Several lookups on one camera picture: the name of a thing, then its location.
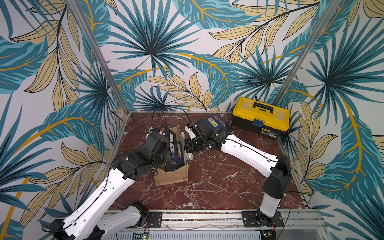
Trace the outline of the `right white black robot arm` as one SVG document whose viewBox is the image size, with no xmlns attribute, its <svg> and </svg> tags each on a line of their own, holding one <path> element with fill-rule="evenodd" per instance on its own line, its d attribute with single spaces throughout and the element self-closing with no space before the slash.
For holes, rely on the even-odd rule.
<svg viewBox="0 0 384 240">
<path fill-rule="evenodd" d="M 242 141 L 227 122 L 214 123 L 213 119 L 198 119 L 195 122 L 190 120 L 185 131 L 190 136 L 186 139 L 187 153 L 216 149 L 238 158 L 266 177 L 263 200 L 256 212 L 255 221 L 263 227 L 273 226 L 273 218 L 277 216 L 278 207 L 292 177 L 289 158 L 265 153 Z"/>
</svg>

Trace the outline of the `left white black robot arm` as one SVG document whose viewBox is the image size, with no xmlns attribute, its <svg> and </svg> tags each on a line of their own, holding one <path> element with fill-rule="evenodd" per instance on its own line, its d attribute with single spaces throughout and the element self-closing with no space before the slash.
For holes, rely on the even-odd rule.
<svg viewBox="0 0 384 240">
<path fill-rule="evenodd" d="M 56 219 L 43 231 L 57 240 L 105 240 L 127 227 L 146 227 L 149 210 L 135 202 L 127 209 L 109 217 L 105 212 L 116 199 L 142 175 L 155 170 L 166 159 L 169 139 L 150 133 L 143 145 L 118 155 L 101 185 L 64 219 Z"/>
</svg>

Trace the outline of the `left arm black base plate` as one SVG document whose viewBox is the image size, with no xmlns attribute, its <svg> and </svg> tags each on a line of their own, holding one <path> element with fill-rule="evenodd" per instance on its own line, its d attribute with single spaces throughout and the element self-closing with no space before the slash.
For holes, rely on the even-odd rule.
<svg viewBox="0 0 384 240">
<path fill-rule="evenodd" d="M 126 229 L 143 229 L 149 227 L 150 229 L 160 229 L 162 226 L 163 213 L 162 212 L 148 212 L 135 225 L 128 225 Z"/>
</svg>

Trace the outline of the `dark blue Guiguzi book back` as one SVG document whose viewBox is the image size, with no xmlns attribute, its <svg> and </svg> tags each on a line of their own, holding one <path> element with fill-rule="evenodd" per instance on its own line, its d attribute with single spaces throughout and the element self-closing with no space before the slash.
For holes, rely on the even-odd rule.
<svg viewBox="0 0 384 240">
<path fill-rule="evenodd" d="M 228 123 L 225 118 L 221 115 L 219 115 L 220 119 L 219 119 L 219 123 L 220 125 L 226 129 L 228 132 L 230 132 L 231 134 L 234 132 L 234 129 L 233 127 L 230 125 L 230 123 Z"/>
</svg>

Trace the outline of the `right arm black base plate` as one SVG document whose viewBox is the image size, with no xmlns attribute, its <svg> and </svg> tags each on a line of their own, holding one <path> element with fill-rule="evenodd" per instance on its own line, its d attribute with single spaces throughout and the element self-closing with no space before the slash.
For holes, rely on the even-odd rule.
<svg viewBox="0 0 384 240">
<path fill-rule="evenodd" d="M 241 215 L 245 228 L 280 228 L 284 226 L 284 221 L 279 211 L 276 211 L 271 218 L 260 211 L 243 211 L 241 212 Z"/>
</svg>

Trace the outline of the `dark wolf title book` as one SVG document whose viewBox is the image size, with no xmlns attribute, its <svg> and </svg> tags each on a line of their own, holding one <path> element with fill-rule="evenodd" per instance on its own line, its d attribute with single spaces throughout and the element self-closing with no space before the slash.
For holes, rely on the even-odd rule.
<svg viewBox="0 0 384 240">
<path fill-rule="evenodd" d="M 165 136 L 170 142 L 171 162 L 165 163 L 165 171 L 173 172 L 184 166 L 184 157 L 179 153 L 181 143 L 177 141 L 177 135 L 170 129 L 165 129 Z"/>
</svg>

